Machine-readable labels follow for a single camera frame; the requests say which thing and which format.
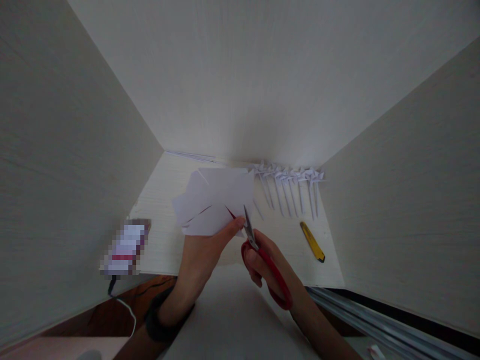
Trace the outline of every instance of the white desk surface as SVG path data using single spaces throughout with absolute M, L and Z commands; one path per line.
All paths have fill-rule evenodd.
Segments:
M 231 163 L 233 167 L 245 166 L 245 163 Z M 148 235 L 148 244 L 141 255 L 137 269 L 141 273 L 178 275 L 182 259 L 184 235 L 176 225 L 175 213 L 171 200 L 184 193 L 190 174 L 198 168 L 223 167 L 214 163 L 202 163 L 183 157 L 163 153 L 155 170 L 138 197 L 137 203 L 130 212 L 130 218 L 151 219 L 151 229 Z M 275 185 L 270 180 L 272 191 Z M 307 185 L 302 187 L 305 200 L 305 215 L 300 214 L 300 197 L 294 189 L 295 202 L 300 218 L 288 215 L 285 197 L 282 197 L 285 215 L 280 212 L 276 191 L 272 193 L 275 210 L 267 205 L 262 185 L 258 178 L 255 179 L 255 201 L 260 207 L 264 221 L 254 209 L 251 221 L 255 228 L 276 242 L 293 270 L 305 286 L 318 286 L 326 288 L 344 288 L 342 271 L 337 259 L 332 235 L 323 205 L 321 204 L 318 219 L 312 221 L 312 213 Z M 307 240 L 300 228 L 300 221 L 305 221 L 313 236 L 325 253 L 325 262 L 320 263 L 315 259 Z M 218 265 L 243 264 L 240 247 L 244 238 L 234 237 L 223 251 Z

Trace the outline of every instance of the red scissors handle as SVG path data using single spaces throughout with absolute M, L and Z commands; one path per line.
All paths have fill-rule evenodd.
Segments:
M 250 249 L 253 249 L 253 247 L 252 245 L 250 245 L 249 241 L 247 240 L 241 246 L 241 258 L 243 259 L 243 263 L 245 264 L 245 266 L 247 266 L 247 263 L 245 262 L 245 255 L 247 251 Z M 290 293 L 289 287 L 287 286 L 287 283 L 285 282 L 282 274 L 280 273 L 279 269 L 277 268 L 273 260 L 270 258 L 270 256 L 265 252 L 265 250 L 263 250 L 262 248 L 259 248 L 257 253 L 261 256 L 263 261 L 266 262 L 267 266 L 270 268 L 271 272 L 273 273 L 273 276 L 275 277 L 278 285 L 280 286 L 280 290 L 285 300 L 282 299 L 280 296 L 278 296 L 269 286 L 268 291 L 270 291 L 271 297 L 282 309 L 290 310 L 293 304 L 292 294 Z

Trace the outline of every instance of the scissors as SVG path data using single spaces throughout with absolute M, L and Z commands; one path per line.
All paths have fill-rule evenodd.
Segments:
M 263 261 L 265 261 L 267 266 L 270 268 L 273 276 L 275 277 L 275 280 L 280 286 L 280 290 L 283 293 L 283 297 L 285 298 L 285 300 L 282 299 L 280 296 L 278 296 L 269 286 L 268 291 L 270 292 L 271 297 L 282 309 L 290 310 L 292 308 L 293 301 L 292 301 L 292 294 L 290 293 L 287 283 L 285 282 L 282 274 L 280 273 L 279 269 L 277 268 L 273 260 L 270 258 L 270 255 L 268 255 L 267 252 L 263 250 L 259 246 L 259 244 L 255 241 L 254 228 L 252 227 L 252 223 L 250 222 L 249 212 L 247 211 L 247 208 L 245 207 L 245 205 L 243 205 L 243 209 L 245 210 L 245 225 L 243 227 L 245 228 L 245 232 L 248 237 L 248 240 L 245 241 L 241 246 L 241 258 L 243 259 L 243 263 L 245 264 L 245 267 L 247 267 L 247 263 L 245 262 L 245 256 L 247 254 L 247 251 L 250 249 L 255 250 L 261 256 Z M 236 218 L 230 210 L 228 210 L 228 212 L 230 212 L 230 215 L 234 219 Z

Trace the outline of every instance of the wooden floor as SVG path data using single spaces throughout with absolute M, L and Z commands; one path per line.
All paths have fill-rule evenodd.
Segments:
M 131 307 L 136 316 L 135 330 L 138 330 L 143 325 L 145 313 L 147 312 L 152 299 L 157 294 L 173 286 L 175 281 L 176 278 L 174 276 L 159 275 L 120 295 L 122 300 Z M 148 289 L 152 285 L 158 284 L 162 285 Z M 147 290 L 146 293 L 138 296 L 145 290 Z M 325 309 L 321 307 L 319 307 L 319 309 L 342 336 L 363 336 L 363 334 Z M 42 336 L 129 337 L 132 333 L 133 326 L 134 320 L 132 319 L 129 310 L 115 299 L 110 299 L 101 303 L 95 307 L 95 309 L 86 311 L 53 327 L 46 331 Z

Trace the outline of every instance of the left hand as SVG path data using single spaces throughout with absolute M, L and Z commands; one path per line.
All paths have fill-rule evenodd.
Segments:
M 162 325 L 176 325 L 190 310 L 210 279 L 225 246 L 242 229 L 244 222 L 243 217 L 238 217 L 213 236 L 185 236 L 175 288 L 158 311 Z

